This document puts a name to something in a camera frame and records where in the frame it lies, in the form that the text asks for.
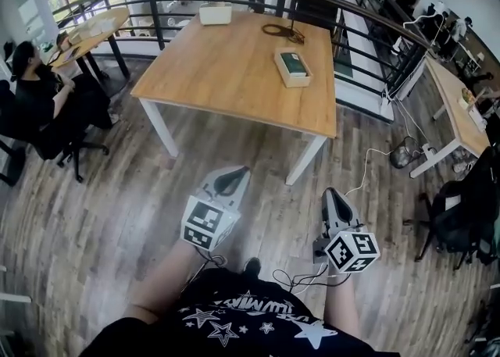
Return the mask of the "black star print shirt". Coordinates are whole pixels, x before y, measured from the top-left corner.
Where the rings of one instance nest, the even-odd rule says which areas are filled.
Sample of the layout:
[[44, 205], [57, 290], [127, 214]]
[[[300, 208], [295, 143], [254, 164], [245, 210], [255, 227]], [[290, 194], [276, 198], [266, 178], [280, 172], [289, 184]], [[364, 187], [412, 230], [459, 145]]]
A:
[[316, 318], [280, 285], [204, 271], [154, 323], [126, 317], [80, 357], [401, 357]]

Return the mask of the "black metal railing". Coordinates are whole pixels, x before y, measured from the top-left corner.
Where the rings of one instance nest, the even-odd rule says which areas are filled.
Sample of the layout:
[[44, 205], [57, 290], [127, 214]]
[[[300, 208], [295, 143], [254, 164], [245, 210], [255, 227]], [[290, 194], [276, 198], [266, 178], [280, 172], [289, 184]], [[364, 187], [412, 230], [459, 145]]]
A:
[[[385, 15], [378, 14], [370, 0], [298, 0], [295, 24], [308, 23], [330, 31], [335, 78], [377, 95], [394, 95], [414, 74], [430, 47], [417, 24], [396, 22], [403, 11], [392, 0]], [[274, 16], [288, 16], [291, 0], [78, 0], [55, 10], [63, 13], [56, 21], [60, 29], [75, 27], [81, 20], [103, 9], [146, 4], [147, 12], [132, 12], [132, 18], [148, 18], [149, 23], [130, 26], [130, 30], [150, 30], [160, 46], [167, 43], [163, 31], [169, 26], [161, 19], [179, 16], [168, 11], [166, 2], [230, 2], [249, 9], [261, 8]]]

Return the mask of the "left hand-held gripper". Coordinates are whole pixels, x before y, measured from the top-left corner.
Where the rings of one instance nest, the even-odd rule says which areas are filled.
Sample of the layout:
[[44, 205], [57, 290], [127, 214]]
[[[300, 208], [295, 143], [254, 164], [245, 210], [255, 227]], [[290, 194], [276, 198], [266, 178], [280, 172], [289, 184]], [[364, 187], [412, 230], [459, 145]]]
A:
[[241, 217], [238, 209], [249, 180], [250, 169], [246, 166], [229, 166], [208, 173], [202, 188], [187, 200], [181, 239], [205, 251], [217, 248]]

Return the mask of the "white storage box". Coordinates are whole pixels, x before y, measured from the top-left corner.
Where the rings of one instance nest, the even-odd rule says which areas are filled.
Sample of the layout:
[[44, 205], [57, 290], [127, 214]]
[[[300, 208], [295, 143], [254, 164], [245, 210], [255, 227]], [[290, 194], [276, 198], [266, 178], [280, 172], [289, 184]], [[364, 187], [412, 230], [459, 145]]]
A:
[[232, 19], [232, 4], [207, 2], [200, 5], [198, 14], [203, 26], [227, 25]]

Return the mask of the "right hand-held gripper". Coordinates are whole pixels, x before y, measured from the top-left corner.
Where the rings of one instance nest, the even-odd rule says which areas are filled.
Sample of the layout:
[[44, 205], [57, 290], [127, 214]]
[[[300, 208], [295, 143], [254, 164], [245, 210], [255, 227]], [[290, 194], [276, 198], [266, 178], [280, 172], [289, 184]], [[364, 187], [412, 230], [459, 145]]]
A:
[[312, 243], [314, 265], [323, 264], [333, 273], [361, 273], [380, 258], [374, 233], [360, 222], [357, 208], [346, 195], [328, 187], [321, 197], [321, 213], [322, 230]]

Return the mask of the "person's right forearm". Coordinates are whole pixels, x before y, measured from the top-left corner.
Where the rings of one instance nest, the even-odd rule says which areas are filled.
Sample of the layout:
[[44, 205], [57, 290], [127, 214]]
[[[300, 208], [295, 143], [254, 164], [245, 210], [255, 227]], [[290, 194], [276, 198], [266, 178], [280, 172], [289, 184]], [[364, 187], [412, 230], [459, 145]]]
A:
[[361, 338], [354, 282], [349, 274], [329, 269], [323, 321], [346, 334]]

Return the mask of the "white gooseneck lamp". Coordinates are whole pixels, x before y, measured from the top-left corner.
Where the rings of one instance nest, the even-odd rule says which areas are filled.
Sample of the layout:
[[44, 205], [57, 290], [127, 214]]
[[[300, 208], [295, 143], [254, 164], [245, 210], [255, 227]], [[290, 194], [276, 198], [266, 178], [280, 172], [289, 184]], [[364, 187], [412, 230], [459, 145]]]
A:
[[438, 1], [438, 2], [434, 3], [431, 7], [433, 8], [432, 13], [427, 12], [425, 14], [418, 16], [416, 19], [414, 19], [412, 21], [406, 21], [402, 24], [402, 27], [406, 30], [408, 28], [408, 26], [415, 25], [423, 19], [432, 20], [434, 22], [435, 17], [440, 17], [441, 22], [437, 25], [437, 29], [440, 30], [442, 28], [442, 26], [444, 25], [446, 19], [449, 16], [447, 9], [446, 9], [446, 5], [442, 1]]

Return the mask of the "wooden table with white legs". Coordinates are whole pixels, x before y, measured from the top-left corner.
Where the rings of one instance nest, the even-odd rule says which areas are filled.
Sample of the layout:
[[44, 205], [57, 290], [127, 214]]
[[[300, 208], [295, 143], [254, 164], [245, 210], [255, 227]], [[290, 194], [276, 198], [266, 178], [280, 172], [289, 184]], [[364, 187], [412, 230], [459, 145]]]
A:
[[[169, 155], [179, 150], [158, 105], [175, 105], [266, 123], [310, 135], [286, 177], [291, 186], [327, 139], [335, 138], [334, 65], [329, 32], [296, 23], [305, 42], [263, 32], [286, 19], [234, 12], [227, 25], [203, 26], [198, 16], [160, 52], [135, 84], [139, 100]], [[279, 47], [297, 48], [311, 69], [308, 87], [286, 88], [273, 60]]]

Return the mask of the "round wooden table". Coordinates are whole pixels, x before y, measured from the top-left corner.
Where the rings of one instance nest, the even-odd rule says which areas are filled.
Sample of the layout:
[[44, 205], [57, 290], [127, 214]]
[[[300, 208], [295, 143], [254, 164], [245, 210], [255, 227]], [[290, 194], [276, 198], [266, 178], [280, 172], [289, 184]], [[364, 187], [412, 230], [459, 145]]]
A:
[[[52, 67], [62, 68], [75, 62], [82, 73], [93, 73], [98, 80], [104, 80], [106, 75], [102, 74], [91, 53], [94, 48], [107, 41], [121, 73], [128, 78], [130, 73], [120, 52], [115, 34], [129, 18], [130, 14], [127, 8], [115, 8], [101, 12], [77, 25], [74, 30], [69, 32], [66, 39], [69, 47], [59, 53], [59, 56], [51, 63]], [[76, 47], [80, 47], [79, 53], [73, 59], [65, 62], [66, 56]]]

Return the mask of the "person's left forearm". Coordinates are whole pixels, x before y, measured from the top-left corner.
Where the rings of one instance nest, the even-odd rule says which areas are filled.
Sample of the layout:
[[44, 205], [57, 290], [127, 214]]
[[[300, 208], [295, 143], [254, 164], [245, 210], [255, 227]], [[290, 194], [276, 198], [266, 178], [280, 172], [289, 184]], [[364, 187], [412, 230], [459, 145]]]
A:
[[178, 240], [165, 258], [133, 289], [123, 316], [151, 324], [176, 303], [198, 256], [196, 248]]

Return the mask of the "green tissue pack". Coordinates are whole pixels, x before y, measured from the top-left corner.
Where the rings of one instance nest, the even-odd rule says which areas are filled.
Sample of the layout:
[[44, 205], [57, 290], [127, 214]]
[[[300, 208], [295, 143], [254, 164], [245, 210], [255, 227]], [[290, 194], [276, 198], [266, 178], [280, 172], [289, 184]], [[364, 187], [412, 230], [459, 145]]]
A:
[[308, 76], [308, 71], [297, 53], [282, 52], [280, 53], [280, 57], [291, 77]]

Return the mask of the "wooden tray box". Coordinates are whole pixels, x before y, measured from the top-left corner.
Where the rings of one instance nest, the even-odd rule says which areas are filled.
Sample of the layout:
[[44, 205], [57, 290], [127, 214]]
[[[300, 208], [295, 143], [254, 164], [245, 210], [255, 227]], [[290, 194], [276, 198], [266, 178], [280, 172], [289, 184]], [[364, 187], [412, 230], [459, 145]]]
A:
[[[307, 77], [291, 77], [283, 63], [280, 57], [280, 53], [282, 52], [295, 52], [299, 55], [301, 58], [302, 62], [305, 65], [305, 68], [308, 71], [308, 76]], [[286, 88], [292, 88], [292, 87], [308, 87], [311, 83], [311, 80], [313, 78], [313, 73], [311, 69], [308, 67], [307, 63], [305, 62], [304, 58], [302, 57], [301, 53], [297, 48], [292, 48], [292, 47], [279, 47], [274, 50], [273, 54], [273, 60], [274, 63], [278, 69], [278, 72], [281, 76], [281, 79], [284, 83], [284, 86]]]

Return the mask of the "black office chair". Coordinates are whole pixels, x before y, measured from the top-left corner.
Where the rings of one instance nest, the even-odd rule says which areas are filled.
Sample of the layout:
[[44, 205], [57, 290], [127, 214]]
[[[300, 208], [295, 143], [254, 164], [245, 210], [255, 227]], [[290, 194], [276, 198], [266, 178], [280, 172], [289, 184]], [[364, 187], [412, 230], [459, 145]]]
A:
[[428, 229], [417, 262], [432, 243], [439, 252], [459, 253], [454, 267], [477, 257], [484, 265], [500, 259], [500, 148], [487, 147], [461, 180], [450, 180], [430, 198], [419, 195], [427, 220], [404, 220]]
[[15, 141], [32, 145], [42, 160], [56, 160], [57, 165], [73, 162], [77, 182], [84, 178], [80, 175], [79, 156], [82, 149], [97, 149], [104, 155], [109, 148], [104, 144], [89, 142], [88, 123], [80, 120], [75, 112], [63, 108], [57, 117], [48, 124], [36, 125], [28, 119], [28, 114], [16, 100], [7, 80], [0, 80], [0, 135]]

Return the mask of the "wooden desk with white frame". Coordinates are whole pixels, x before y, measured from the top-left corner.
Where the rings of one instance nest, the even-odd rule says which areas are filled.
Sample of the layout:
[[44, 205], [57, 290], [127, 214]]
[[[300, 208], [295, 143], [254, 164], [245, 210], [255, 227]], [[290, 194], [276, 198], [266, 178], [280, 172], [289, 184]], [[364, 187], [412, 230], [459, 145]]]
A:
[[428, 145], [424, 145], [423, 152], [426, 160], [409, 173], [412, 179], [436, 166], [457, 148], [463, 148], [474, 157], [479, 158], [490, 145], [486, 131], [480, 130], [470, 115], [472, 110], [464, 109], [460, 105], [460, 100], [463, 99], [464, 83], [432, 58], [425, 58], [425, 66], [429, 70], [442, 100], [442, 106], [432, 117], [436, 120], [444, 112], [447, 113], [452, 125], [453, 139], [436, 152], [432, 151]]

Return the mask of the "black shoe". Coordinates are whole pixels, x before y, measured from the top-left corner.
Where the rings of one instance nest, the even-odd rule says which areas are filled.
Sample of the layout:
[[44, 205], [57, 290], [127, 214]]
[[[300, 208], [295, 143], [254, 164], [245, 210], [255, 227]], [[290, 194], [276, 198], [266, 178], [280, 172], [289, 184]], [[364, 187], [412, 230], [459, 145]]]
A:
[[246, 263], [242, 271], [242, 275], [250, 279], [258, 279], [261, 271], [261, 262], [257, 257], [251, 257]]

